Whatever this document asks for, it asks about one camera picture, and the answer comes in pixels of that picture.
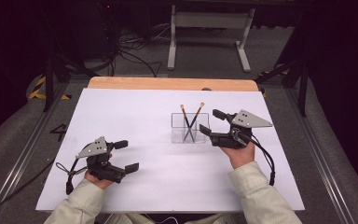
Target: white paper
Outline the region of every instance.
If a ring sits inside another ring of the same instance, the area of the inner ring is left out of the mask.
[[[215,118],[213,109],[225,113],[247,110],[272,121],[264,98],[255,91],[146,91],[84,89],[62,141],[56,162],[68,169],[75,154],[85,145],[104,136],[108,142],[128,140],[129,146],[113,150],[111,163],[117,167],[140,163],[138,172],[107,190],[103,212],[185,213],[239,212],[240,200],[227,174],[232,171],[228,157],[220,148],[204,144],[173,144],[171,114],[208,113],[214,133],[227,133],[226,120]],[[276,167],[275,188],[294,210],[304,210],[275,128],[254,128],[254,135],[269,152]],[[256,160],[269,177],[270,168],[261,150]],[[86,165],[80,159],[79,169]],[[74,177],[74,186],[83,178]],[[67,198],[66,173],[52,167],[36,210],[52,211]]]

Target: cable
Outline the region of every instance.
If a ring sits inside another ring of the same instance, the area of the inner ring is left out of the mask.
[[[141,58],[139,58],[139,57],[137,57],[137,56],[135,56],[135,55],[133,55],[133,54],[130,54],[130,53],[126,52],[126,51],[121,51],[121,53],[128,54],[128,55],[130,55],[130,56],[132,56],[132,57],[138,59],[139,61],[141,61],[142,63],[144,63],[147,67],[149,67],[149,69],[152,71],[154,77],[157,77],[155,71],[153,70],[153,68],[152,68],[147,62],[145,62],[145,61],[142,60]]]
[[[78,175],[84,171],[87,170],[87,166],[81,168],[78,171],[75,171],[75,167],[77,165],[77,162],[79,161],[79,159],[75,159],[74,164],[72,165],[72,168],[70,171],[68,171],[68,169],[65,168],[65,166],[63,166],[61,163],[56,162],[56,166],[66,172],[68,174],[68,180],[66,181],[66,195],[69,195],[70,193],[72,193],[72,191],[74,191],[74,185],[72,184],[72,179],[74,178],[74,175]]]
[[[37,6],[38,6],[39,9],[40,9],[40,12],[42,12],[43,19],[44,19],[44,21],[46,22],[46,25],[47,25],[48,29],[50,30],[50,33],[54,36],[54,39],[55,39],[56,44],[58,45],[58,48],[60,49],[61,53],[63,53],[63,49],[62,49],[61,43],[60,43],[60,41],[58,40],[57,36],[55,35],[53,29],[51,28],[50,23],[48,22],[48,17],[47,17],[46,14],[45,14],[45,10],[43,10],[42,6],[40,6],[39,1],[36,1],[36,3],[37,3]]]
[[[0,206],[2,206],[4,203],[6,203],[7,201],[9,201],[11,198],[13,198],[14,196],[16,196],[20,191],[22,191],[23,189],[25,189],[28,185],[30,185],[32,182],[34,182],[34,180],[36,180],[40,175],[43,174],[43,172],[45,172],[49,166],[54,162],[55,158],[53,160],[51,160],[51,162],[49,162],[39,173],[37,173],[34,177],[32,177],[30,180],[28,180],[25,184],[23,184],[21,187],[19,187],[18,189],[16,189],[15,191],[13,191],[11,194],[9,194],[4,200],[2,200],[2,202],[0,202]]]
[[[166,32],[168,29],[170,29],[171,28],[171,26],[168,26],[167,28],[165,28],[163,31],[161,31],[158,35],[156,35],[156,36],[154,36],[153,38],[152,38],[152,40],[153,39],[156,39],[156,38],[159,38],[162,34],[164,34],[164,32]]]
[[[208,35],[213,35],[213,36],[218,36],[218,35],[221,35],[226,29],[223,29],[223,28],[216,28],[216,29],[212,29],[212,28],[199,28],[197,29],[198,31],[201,31],[205,34],[208,34]]]
[[[150,216],[148,216],[147,214],[145,214],[145,216],[147,216],[147,218],[149,218],[151,221],[153,221],[153,222],[155,222],[155,223],[158,223],[158,224],[164,223],[164,222],[166,222],[166,221],[169,220],[169,219],[173,219],[173,220],[175,220],[176,224],[179,224],[178,220],[177,220],[175,217],[167,217],[167,218],[165,218],[163,221],[157,222],[157,221],[153,220],[153,219],[152,219]]]
[[[105,32],[106,32],[106,39],[107,39],[107,42],[110,46],[110,48],[112,48],[112,44],[111,44],[111,41],[110,41],[110,38],[111,38],[111,35],[112,35],[112,23],[110,22],[111,20],[109,20],[109,14],[108,13],[105,13],[103,10],[102,10],[102,6],[100,3],[97,3],[97,6],[98,6],[98,9],[99,9],[99,12],[101,14],[101,16],[103,17],[103,19],[105,21],[107,21],[107,25],[104,23],[103,25],[105,25]],[[102,69],[104,69],[105,67],[109,66],[112,64],[112,61],[115,59],[115,56],[114,56],[114,53],[113,53],[113,56],[107,56],[108,60],[104,63],[101,63],[97,66],[94,66],[94,67],[85,67],[86,69],[90,70],[90,71],[100,71]],[[79,71],[75,68],[68,68],[68,67],[65,67],[66,70],[72,74],[83,74],[82,71]]]
[[[128,59],[128,58],[124,57],[124,55],[120,55],[120,56],[121,56],[124,60],[127,60],[127,61],[129,61],[129,62],[139,63],[139,62],[135,62],[135,61],[133,61],[133,60],[131,60],[131,59]],[[156,72],[156,74],[158,74],[158,71],[159,71],[159,69],[160,69],[160,67],[161,67],[161,65],[162,65],[162,62],[153,62],[153,63],[148,63],[148,64],[154,64],[154,63],[159,63],[158,70],[157,70],[157,72]]]
[[[116,56],[114,56],[113,61],[110,63],[112,66],[112,71],[109,73],[109,67],[107,67],[107,75],[109,77],[113,77],[115,75],[115,69],[116,69]]]
[[[272,157],[269,155],[269,153],[258,143],[258,140],[257,141],[255,141],[254,139],[252,139],[251,137],[248,137],[246,134],[243,134],[243,133],[239,133],[239,135],[241,136],[241,137],[244,137],[244,138],[246,138],[247,140],[249,140],[249,141],[251,141],[252,143],[254,143],[258,148],[260,148],[262,151],[263,151],[263,153],[264,153],[264,156],[266,157],[268,157],[268,160],[267,160],[267,158],[266,158],[266,160],[267,160],[267,162],[268,162],[268,165],[269,165],[269,167],[271,168],[271,174],[269,175],[269,184],[271,185],[271,186],[273,186],[274,185],[274,183],[275,183],[275,163],[274,163],[274,160],[272,159]]]

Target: sleeve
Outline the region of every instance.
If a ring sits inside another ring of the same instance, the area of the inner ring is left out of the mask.
[[[238,167],[229,178],[241,199],[249,224],[301,223],[283,196],[269,185],[257,162]]]
[[[60,202],[45,224],[93,224],[101,212],[104,191],[87,179],[83,179],[68,199]]]

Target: tripod leg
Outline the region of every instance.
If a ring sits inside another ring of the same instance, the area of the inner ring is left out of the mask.
[[[56,75],[56,78],[61,83],[69,82],[71,76],[69,75],[69,72],[65,68],[65,63],[60,61],[60,58],[53,54],[51,56],[51,64],[54,71],[54,75]]]
[[[307,83],[308,83],[308,68],[303,64],[303,73],[301,74],[300,79],[300,92],[298,94],[298,109],[301,112],[303,117],[306,117],[305,114],[305,99],[307,94]]]
[[[298,63],[292,66],[287,73],[286,77],[282,80],[282,85],[284,88],[293,88],[298,79],[301,77],[301,74],[304,73],[303,63]]]
[[[52,65],[51,65],[51,57],[48,56],[45,63],[45,76],[46,76],[46,103],[45,103],[45,109],[43,109],[43,112],[48,111],[50,106],[53,103],[53,71],[52,71]]]
[[[257,84],[263,83],[264,81],[267,81],[270,78],[279,75],[281,72],[286,71],[287,69],[291,68],[292,66],[295,66],[298,62],[299,61],[292,61],[290,63],[286,63],[284,65],[281,65],[278,68],[275,68],[274,70],[268,72],[268,74],[266,74],[266,75],[264,75],[262,77],[256,78],[255,83],[257,83]]]

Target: metal stand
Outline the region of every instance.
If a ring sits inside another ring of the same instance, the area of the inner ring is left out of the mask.
[[[72,60],[60,55],[54,54],[52,51],[46,58],[45,62],[45,75],[46,75],[46,103],[43,112],[48,111],[54,101],[54,75],[58,78],[59,82],[68,82],[70,75],[65,68],[65,65],[69,64],[75,69],[81,71],[89,77],[98,77],[98,74],[91,72],[86,67],[73,62]]]
[[[207,28],[231,28],[242,29],[241,41],[236,41],[236,48],[240,56],[241,65],[244,72],[250,72],[251,67],[243,49],[249,29],[255,14],[254,9],[249,13],[199,13],[199,12],[176,12],[176,7],[172,6],[171,15],[171,44],[168,54],[168,70],[175,67],[176,54],[176,27],[207,27]]]

